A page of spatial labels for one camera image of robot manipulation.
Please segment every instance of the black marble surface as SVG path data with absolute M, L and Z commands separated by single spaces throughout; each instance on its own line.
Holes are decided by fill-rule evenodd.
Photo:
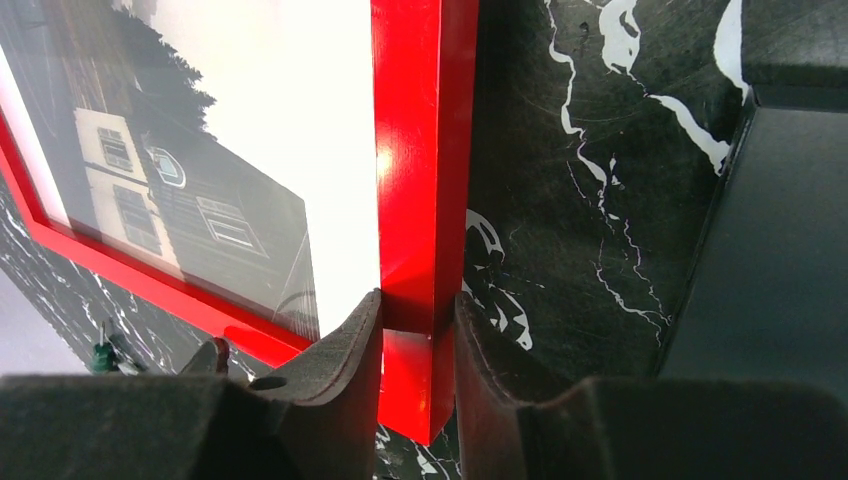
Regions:
M 569 380 L 654 371 L 747 92 L 740 22 L 741 0 L 481 2 L 466 288 Z M 84 360 L 104 317 L 151 371 L 206 338 L 34 245 L 5 184 L 0 202 L 0 266 Z M 381 428 L 377 454 L 379 475 L 459 477 L 453 421 L 429 448 Z

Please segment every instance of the window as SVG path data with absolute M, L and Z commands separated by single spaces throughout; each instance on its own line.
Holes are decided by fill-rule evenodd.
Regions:
M 159 235 L 150 211 L 144 203 L 144 197 L 138 192 L 119 185 L 115 185 L 113 190 L 127 239 L 146 250 L 162 255 Z
M 220 213 L 221 215 L 227 215 L 232 218 L 238 218 L 239 220 L 244 220 L 244 215 L 241 214 L 241 210 L 232 205 L 227 205 L 226 203 L 209 200 L 208 198 L 203 197 L 197 197 L 197 203 L 200 205 L 200 208 Z
M 197 205 L 206 226 L 209 227 L 209 233 L 216 241 L 249 250 L 264 257 L 268 256 L 253 229 L 245 221 L 241 210 L 203 197 L 197 197 Z
M 177 188 L 185 187 L 185 171 L 179 162 L 177 162 L 177 159 L 168 153 L 168 151 L 163 148 L 153 147 L 150 149 L 150 156 L 153 158 L 153 164 L 156 166 L 156 170 L 159 171 L 159 176 L 163 182 Z
M 130 160 L 127 145 L 124 143 L 121 133 L 108 128 L 98 128 L 97 133 L 100 135 L 100 145 L 103 147 L 103 156 L 106 158 L 106 163 L 121 170 L 132 172 L 132 160 Z

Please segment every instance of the white marble vein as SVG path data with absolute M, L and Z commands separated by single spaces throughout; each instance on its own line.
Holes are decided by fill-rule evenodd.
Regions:
M 635 6 L 636 0 L 612 0 L 606 5 L 598 8 L 600 9 L 599 30 L 601 32 L 601 35 L 604 37 L 604 46 L 601 51 L 601 56 L 604 65 L 606 65 L 611 72 L 614 72 L 619 75 L 627 75 L 632 80 L 638 83 L 638 80 L 636 80 L 636 78 L 633 77 L 633 74 L 631 73 L 631 69 L 639 55 L 640 39 L 642 34 L 641 29 L 636 23 L 636 19 L 633 15 L 633 9 L 635 8 Z M 610 185 L 616 186 L 618 188 L 624 188 L 624 183 L 617 175 L 615 175 L 615 167 L 618 161 L 616 160 L 615 156 L 613 156 L 608 161 L 604 162 L 608 165 L 609 168 L 609 173 L 607 173 L 607 171 L 605 171 L 604 168 L 601 167 L 601 164 L 589 160 L 583 154 L 583 148 L 588 142 L 587 139 L 589 132 L 587 129 L 575 126 L 572 123 L 571 114 L 568 110 L 572 100 L 574 79 L 577 77 L 578 72 L 574 60 L 571 58 L 571 56 L 556 50 L 558 26 L 556 23 L 556 17 L 551 10 L 551 0 L 545 0 L 545 7 L 547 9 L 548 17 L 550 19 L 551 30 L 553 31 L 551 41 L 548 45 L 548 54 L 555 62 L 567 64 L 571 70 L 566 90 L 566 100 L 560 109 L 560 120 L 563 127 L 563 131 L 566 135 L 578 135 L 580 144 L 577 147 L 576 156 L 578 160 L 580 160 L 580 162 L 588 169 L 589 173 L 600 184 L 597 191 L 598 201 L 594 204 L 594 206 L 602 215 L 604 222 L 609 227 L 611 232 L 614 235 L 619 233 L 622 234 L 627 239 L 628 246 L 636 252 L 636 263 L 633 267 L 633 271 L 641 281 L 647 284 L 647 294 L 657 305 L 656 310 L 640 310 L 629 307 L 625 302 L 624 297 L 609 284 L 608 280 L 605 277 L 602 261 L 604 248 L 603 238 L 601 239 L 599 247 L 598 261 L 597 263 L 593 262 L 593 265 L 595 267 L 596 278 L 604 287 L 604 289 L 612 296 L 613 300 L 615 301 L 616 305 L 619 306 L 619 308 L 621 308 L 624 312 L 628 314 L 638 315 L 640 318 L 642 318 L 644 321 L 646 321 L 655 328 L 656 338 L 659 342 L 662 328 L 657 322 L 657 320 L 655 320 L 655 317 L 662 319 L 663 323 L 668 324 L 671 321 L 670 316 L 667 316 L 664 313 L 662 302 L 654 293 L 653 283 L 639 270 L 639 268 L 642 266 L 642 250 L 636 243 L 634 243 L 634 240 L 629 233 L 630 220 L 627 218 L 623 219 L 624 225 L 622 229 L 621 224 L 623 216 L 617 213 L 609 212 L 606 207 L 607 188 Z M 583 193 L 583 190 L 580 188 L 579 182 L 574 176 L 570 165 L 569 171 L 571 172 L 571 179 L 578 194 L 584 200 L 587 200 L 592 203 L 592 200 L 589 199 Z
M 416 460 L 421 468 L 421 475 L 439 475 L 439 478 L 451 478 L 445 463 L 452 463 L 456 468 L 457 475 L 461 475 L 459 464 L 453 460 L 446 460 L 434 455 L 429 448 L 418 443 L 413 443 L 416 452 Z
M 484 244 L 486 245 L 486 252 L 491 255 L 492 252 L 499 252 L 501 254 L 500 261 L 503 262 L 503 259 L 506 257 L 506 252 L 504 251 L 503 244 L 501 243 L 500 236 L 497 231 L 495 231 L 495 227 L 489 223 L 482 215 L 475 212 L 474 210 L 468 210 L 466 212 L 466 220 L 465 220 L 465 230 L 466 235 L 469 231 L 476 230 L 479 233 L 480 237 L 483 239 Z M 474 267 L 479 271 L 486 268 L 484 265 L 474 265 Z M 543 285 L 534 284 L 540 288 L 545 288 Z M 497 285 L 490 283 L 487 286 L 489 293 L 492 294 L 492 298 L 504 298 L 507 302 L 509 302 L 514 309 L 518 310 L 517 315 L 508 316 L 503 308 L 497 304 L 497 300 L 495 300 L 495 308 L 498 312 L 497 318 L 490 318 L 489 321 L 492 322 L 492 325 L 495 326 L 499 331 L 504 332 L 506 328 L 509 326 L 509 322 L 512 321 L 521 327 L 521 334 L 515 338 L 514 340 L 521 345 L 521 347 L 525 350 L 530 350 L 533 348 L 533 337 L 530 335 L 530 323 L 527 318 L 527 311 L 524 307 L 521 306 L 518 299 L 516 299 L 516 292 L 510 292 L 504 288 L 498 287 Z M 481 308 L 485 309 L 483 302 L 480 300 L 479 292 L 474 292 L 471 290 L 471 287 L 465 282 L 465 279 L 462 280 L 462 290 L 471 294 L 471 297 L 474 299 L 474 302 L 477 303 Z
M 740 1 L 732 0 L 731 4 L 733 2 L 739 3 Z M 633 9 L 636 7 L 636 3 L 637 0 L 612 0 L 602 7 L 599 29 L 601 35 L 604 37 L 604 47 L 601 51 L 604 64 L 611 72 L 627 75 L 642 88 L 646 97 L 658 101 L 660 105 L 674 113 L 681 128 L 683 128 L 692 142 L 707 155 L 715 174 L 720 175 L 724 168 L 724 159 L 730 151 L 730 145 L 725 141 L 716 141 L 710 132 L 698 124 L 692 116 L 692 112 L 689 111 L 689 108 L 683 102 L 668 95 L 656 95 L 649 92 L 648 88 L 630 71 L 638 58 L 640 51 L 639 42 L 642 36 L 639 25 L 636 23 L 636 18 L 633 16 Z M 733 20 L 735 13 L 738 13 L 735 16 L 737 18 L 735 23 L 739 25 L 738 32 L 735 29 Z M 728 9 L 722 18 L 722 23 L 719 24 L 714 46 L 714 52 L 717 51 L 716 48 L 721 49 L 719 55 L 716 56 L 717 63 L 719 57 L 721 58 L 721 62 L 718 63 L 719 69 L 725 68 L 726 70 L 722 70 L 722 72 L 734 84 L 737 83 L 737 77 L 738 81 L 742 82 L 742 32 L 740 16 L 741 3 L 735 7 L 728 5 Z
M 716 66 L 742 91 L 742 105 L 750 86 L 742 79 L 742 0 L 730 0 L 716 29 L 713 43 Z

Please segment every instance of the house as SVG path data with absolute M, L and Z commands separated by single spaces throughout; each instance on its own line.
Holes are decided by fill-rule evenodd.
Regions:
M 211 136 L 77 109 L 104 238 L 311 340 L 320 338 L 303 200 Z
M 79 108 L 74 120 L 99 238 L 183 279 L 126 120 Z

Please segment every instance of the red picture frame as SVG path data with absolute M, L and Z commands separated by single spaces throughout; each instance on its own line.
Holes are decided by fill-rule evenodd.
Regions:
M 384 336 L 379 421 L 429 444 L 453 411 L 477 0 L 372 0 Z M 0 171 L 33 240 L 278 367 L 311 342 L 48 218 L 5 121 Z

